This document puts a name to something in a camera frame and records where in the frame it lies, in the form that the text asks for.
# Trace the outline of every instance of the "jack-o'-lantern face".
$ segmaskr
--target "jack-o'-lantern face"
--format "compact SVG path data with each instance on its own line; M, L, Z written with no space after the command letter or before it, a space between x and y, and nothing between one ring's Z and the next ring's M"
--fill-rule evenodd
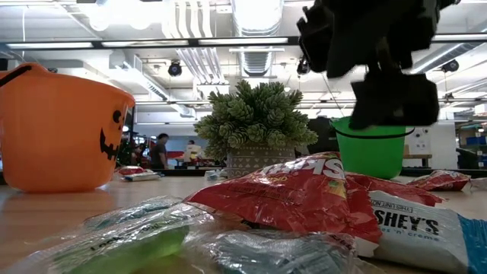
M118 125L118 130L122 131L123 125L125 123L125 117L122 117L122 112L120 110L115 110L113 112L113 122ZM116 156L119 153L119 146L117 145L116 148L114 144L106 144L107 137L105 136L105 132L103 132L103 128L100 131L100 150L101 153L106 153L108 160L116 160Z

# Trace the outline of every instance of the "fluorescent light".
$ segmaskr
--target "fluorescent light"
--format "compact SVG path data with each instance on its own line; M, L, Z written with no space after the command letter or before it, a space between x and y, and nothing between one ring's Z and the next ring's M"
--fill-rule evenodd
M249 44L283 44L287 43L287 37L261 37L261 38L223 38L223 39L202 39L200 45L249 45Z
M433 37L433 41L435 42L451 42L457 40L465 40L465 42L471 40L487 40L487 33L437 34Z
M187 46L188 40L159 40L159 41L116 41L116 42L101 42L106 47L144 47L144 46Z
M90 42L73 43L7 43L10 49L90 49Z
M210 101L207 101L207 100L181 100L181 101L174 101L172 103L175 103L175 104L210 104Z
M147 102L147 101L144 101L144 102L135 102L136 105L138 106L157 106L157 105L168 105L169 102L167 101L164 101L164 102L158 102L158 101L155 101L155 102Z
M137 123L138 126L174 126L174 125L193 125L195 122L155 122L155 123Z
M238 49L229 49L228 52L230 53L282 53L284 52L284 48L255 48L255 47L248 47L248 48L238 48Z

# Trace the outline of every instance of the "wooden table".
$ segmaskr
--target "wooden table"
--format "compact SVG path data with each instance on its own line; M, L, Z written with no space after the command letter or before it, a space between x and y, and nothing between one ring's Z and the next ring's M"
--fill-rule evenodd
M24 194L8 186L0 186L0 269L32 252L56 244L56 241L40 241L72 230L92 215L130 206L153 196L185 197L211 184L201 177L165 177L161 181L112 182L92 193L56 195ZM461 215L487 219L487 192L437 194L450 199L444 206ZM431 273L395 264L371 262L388 273ZM198 272L188 270L179 273Z

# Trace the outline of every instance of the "orange pumpkin bucket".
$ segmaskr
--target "orange pumpkin bucket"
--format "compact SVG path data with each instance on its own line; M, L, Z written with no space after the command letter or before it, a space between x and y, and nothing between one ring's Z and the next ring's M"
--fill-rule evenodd
M0 145L8 185L27 192L93 190L115 169L132 95L23 64L0 74Z

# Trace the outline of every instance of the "white wall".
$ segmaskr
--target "white wall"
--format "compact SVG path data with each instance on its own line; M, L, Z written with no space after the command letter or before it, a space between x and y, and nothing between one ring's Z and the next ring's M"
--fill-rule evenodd
M455 123L438 122L431 127L416 128L414 133L405 139L405 145L409 145L411 155L431 154L429 167L434 169L457 169L457 141L455 135ZM422 161L403 161L404 167L421 167Z

